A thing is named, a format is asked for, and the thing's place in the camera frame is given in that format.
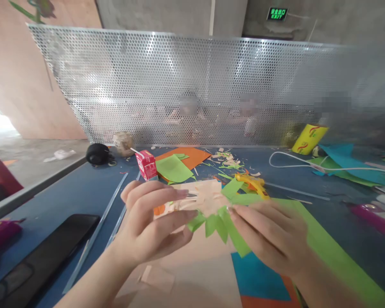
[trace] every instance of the blue paper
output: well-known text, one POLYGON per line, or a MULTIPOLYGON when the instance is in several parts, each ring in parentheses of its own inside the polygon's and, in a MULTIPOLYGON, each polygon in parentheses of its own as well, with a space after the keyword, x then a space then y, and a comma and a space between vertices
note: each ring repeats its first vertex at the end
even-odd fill
MULTIPOLYGON (((341 168, 370 168, 363 162, 351 157, 353 145, 336 145, 320 147, 335 161, 341 168)), ((348 173, 385 186, 385 173, 375 170, 346 170, 348 173)))
POLYGON ((290 301, 287 288, 279 274, 262 263, 254 253, 245 258, 231 254, 241 296, 290 301))
POLYGON ((313 171, 312 173, 316 174, 316 175, 319 175, 319 176, 324 176, 325 173, 321 172, 321 171, 313 171))

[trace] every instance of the concrete wall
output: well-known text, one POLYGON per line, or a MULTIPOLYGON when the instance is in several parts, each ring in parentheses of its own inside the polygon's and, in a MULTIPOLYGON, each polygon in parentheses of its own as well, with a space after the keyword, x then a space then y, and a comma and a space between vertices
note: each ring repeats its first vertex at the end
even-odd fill
POLYGON ((385 44, 385 0, 248 0, 243 36, 385 44), (270 7, 288 8, 285 21, 267 21, 270 7))
MULTIPOLYGON (((97 0, 106 29, 158 31, 208 36, 211 0, 97 0)), ((214 36, 238 36, 247 0, 216 0, 214 36)))

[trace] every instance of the wooden wall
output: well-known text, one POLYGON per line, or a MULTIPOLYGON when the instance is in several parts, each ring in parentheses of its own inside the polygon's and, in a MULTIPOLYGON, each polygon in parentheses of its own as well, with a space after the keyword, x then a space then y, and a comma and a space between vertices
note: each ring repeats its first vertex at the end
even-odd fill
MULTIPOLYGON (((26 0, 14 0, 31 13, 26 0)), ((52 0, 56 19, 46 24, 101 28, 94 0, 52 0)), ((0 0, 0 110, 26 139, 85 139, 25 23, 32 23, 0 0)))

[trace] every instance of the metal mesh screen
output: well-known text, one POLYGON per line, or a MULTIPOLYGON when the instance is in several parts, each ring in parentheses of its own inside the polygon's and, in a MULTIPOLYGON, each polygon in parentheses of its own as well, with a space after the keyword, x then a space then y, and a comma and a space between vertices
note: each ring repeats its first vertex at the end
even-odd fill
POLYGON ((385 49, 29 28, 91 142, 287 145, 310 123, 379 143, 365 123, 385 126, 385 49))

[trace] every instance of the green exit sign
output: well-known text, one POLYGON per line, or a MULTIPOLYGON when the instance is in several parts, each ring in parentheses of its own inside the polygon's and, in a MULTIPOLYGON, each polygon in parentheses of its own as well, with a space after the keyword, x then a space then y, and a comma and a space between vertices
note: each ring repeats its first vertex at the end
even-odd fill
POLYGON ((267 20, 284 21, 288 9, 269 8, 267 20))

